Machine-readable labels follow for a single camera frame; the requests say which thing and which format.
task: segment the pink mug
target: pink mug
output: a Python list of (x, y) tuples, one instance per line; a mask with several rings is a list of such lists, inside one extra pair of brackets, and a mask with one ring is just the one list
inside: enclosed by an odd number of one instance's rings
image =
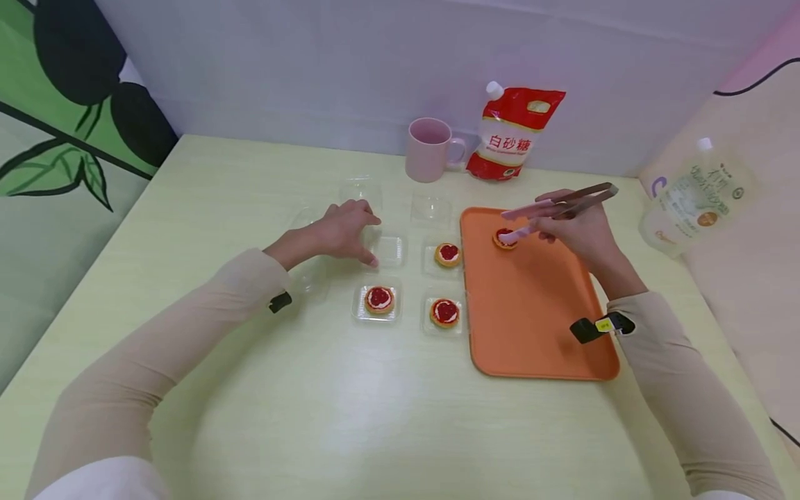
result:
[[(462, 148), (454, 162), (447, 160), (450, 145)], [(406, 174), (417, 182), (433, 182), (445, 173), (445, 168), (461, 169), (466, 160), (466, 144), (454, 138), (450, 127), (436, 118), (417, 118), (408, 126)]]

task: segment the metal tongs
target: metal tongs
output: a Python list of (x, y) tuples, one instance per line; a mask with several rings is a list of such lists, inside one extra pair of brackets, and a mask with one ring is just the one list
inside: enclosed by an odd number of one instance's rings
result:
[[(507, 210), (500, 215), (510, 221), (520, 217), (527, 217), (528, 219), (550, 217), (557, 220), (568, 220), (575, 218), (575, 216), (590, 206), (603, 203), (605, 200), (613, 197), (618, 191), (619, 189), (611, 182), (603, 182), (602, 184), (585, 187), (582, 190), (564, 194), (563, 196), (548, 198), (547, 200), (521, 206), (514, 210)], [(530, 226), (525, 226), (512, 233), (501, 234), (498, 238), (501, 242), (511, 245), (532, 232), (533, 229), (531, 229)]]

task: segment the small tart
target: small tart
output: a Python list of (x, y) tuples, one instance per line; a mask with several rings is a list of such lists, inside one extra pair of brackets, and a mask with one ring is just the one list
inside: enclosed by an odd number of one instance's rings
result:
[(461, 251), (452, 243), (442, 243), (436, 247), (434, 258), (440, 266), (456, 267), (461, 262)]
[(510, 245), (507, 245), (507, 244), (505, 244), (505, 243), (503, 243), (503, 242), (501, 242), (501, 241), (500, 241), (500, 235), (501, 235), (501, 234), (508, 234), (508, 233), (513, 233), (513, 232), (514, 232), (514, 230), (511, 230), (511, 229), (509, 229), (509, 228), (507, 228), (507, 227), (503, 227), (503, 228), (501, 228), (501, 229), (498, 229), (498, 230), (497, 230), (497, 231), (495, 231), (495, 233), (492, 235), (492, 241), (493, 241), (493, 242), (494, 242), (494, 244), (495, 244), (495, 245), (497, 245), (499, 248), (502, 248), (502, 249), (504, 249), (504, 250), (513, 250), (514, 248), (516, 248), (516, 246), (517, 246), (517, 244), (519, 244), (519, 242), (513, 242), (513, 243), (511, 243)]
[(430, 320), (441, 328), (453, 328), (458, 323), (461, 311), (455, 302), (440, 298), (430, 307)]
[(394, 309), (394, 294), (385, 286), (373, 286), (364, 295), (364, 307), (372, 314), (388, 314)]

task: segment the tabletop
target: tabletop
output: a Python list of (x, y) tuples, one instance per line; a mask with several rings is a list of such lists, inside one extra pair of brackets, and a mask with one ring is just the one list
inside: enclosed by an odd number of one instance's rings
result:
[[(800, 480), (689, 271), (649, 248), (632, 178), (524, 170), (504, 184), (448, 173), (412, 182), (403, 158), (185, 136), (0, 397), (0, 497), (21, 498), (60, 391), (84, 367), (227, 259), (276, 239), (347, 179), (380, 186), (376, 212), (401, 234), (392, 326), (351, 316), (365, 270), (329, 269), (323, 298), (264, 310), (180, 384), (151, 426), (174, 498), (688, 498), (674, 452), (620, 351), (611, 382), (491, 378), (467, 336), (421, 331), (422, 243), (458, 231), (468, 206), (514, 207), (545, 191), (612, 180), (620, 247), (661, 291), (744, 408), (788, 498)], [(448, 201), (448, 227), (411, 217), (414, 196)], [(605, 300), (598, 288), (602, 301)]]

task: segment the white wall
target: white wall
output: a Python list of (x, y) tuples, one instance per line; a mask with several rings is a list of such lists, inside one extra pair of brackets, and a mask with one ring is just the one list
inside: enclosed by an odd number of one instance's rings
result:
[(632, 174), (794, 0), (97, 0), (179, 131), (401, 154), (491, 79), (566, 90), (533, 166)]

